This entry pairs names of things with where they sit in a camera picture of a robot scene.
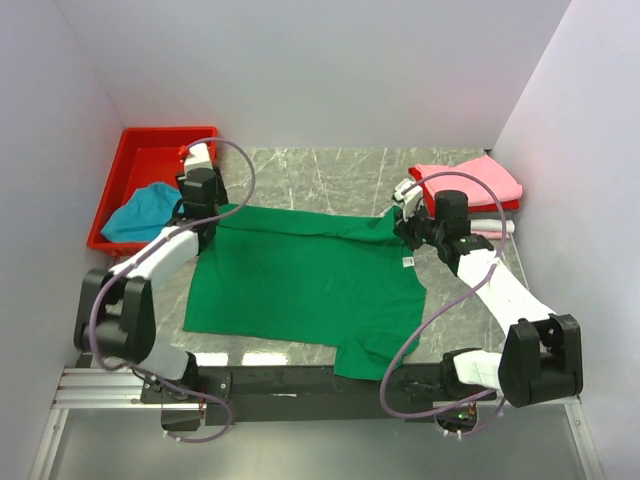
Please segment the green t shirt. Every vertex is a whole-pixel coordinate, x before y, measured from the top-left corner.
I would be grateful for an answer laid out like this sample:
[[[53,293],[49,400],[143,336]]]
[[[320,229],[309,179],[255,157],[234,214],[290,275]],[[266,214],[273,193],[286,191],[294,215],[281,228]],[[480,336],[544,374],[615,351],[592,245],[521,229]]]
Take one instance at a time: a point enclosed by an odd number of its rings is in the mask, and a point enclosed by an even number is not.
[[[337,375],[382,379],[427,295],[393,232],[399,214],[241,209],[199,255],[185,330],[322,344]]]

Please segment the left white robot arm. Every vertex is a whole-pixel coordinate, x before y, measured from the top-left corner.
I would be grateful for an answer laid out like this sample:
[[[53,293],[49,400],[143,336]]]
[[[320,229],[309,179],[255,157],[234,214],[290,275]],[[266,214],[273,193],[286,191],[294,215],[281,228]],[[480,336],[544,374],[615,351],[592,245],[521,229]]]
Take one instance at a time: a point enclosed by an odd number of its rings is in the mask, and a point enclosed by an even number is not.
[[[186,402],[199,392],[195,355],[157,338],[153,288],[211,244],[216,222],[194,221],[217,216],[228,197],[220,169],[199,167],[176,176],[180,198],[161,233],[138,254],[110,270],[92,269],[83,279],[74,346],[91,351],[90,319],[103,358],[133,364],[164,378],[164,389]]]

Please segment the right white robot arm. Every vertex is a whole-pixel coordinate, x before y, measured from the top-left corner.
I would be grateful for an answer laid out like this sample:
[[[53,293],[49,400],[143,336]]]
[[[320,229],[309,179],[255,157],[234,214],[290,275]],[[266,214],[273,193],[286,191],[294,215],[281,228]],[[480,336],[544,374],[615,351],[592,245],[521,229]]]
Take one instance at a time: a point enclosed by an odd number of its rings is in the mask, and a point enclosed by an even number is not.
[[[501,352],[473,348],[444,354],[439,387],[460,399],[473,386],[499,391],[514,407],[579,395],[584,386],[581,329],[537,300],[502,262],[497,249],[471,230],[468,197],[445,190],[428,211],[420,187],[394,189],[394,232],[415,250],[430,245],[454,276],[479,297],[506,336]]]

